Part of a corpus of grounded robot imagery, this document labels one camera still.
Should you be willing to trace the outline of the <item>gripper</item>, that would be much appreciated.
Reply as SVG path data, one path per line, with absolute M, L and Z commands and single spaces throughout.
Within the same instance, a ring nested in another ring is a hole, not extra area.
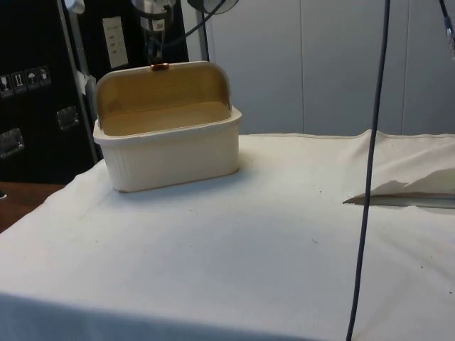
M 144 32 L 144 53 L 148 64 L 159 64 L 163 60 L 166 18 L 163 14 L 149 15 L 141 18 Z

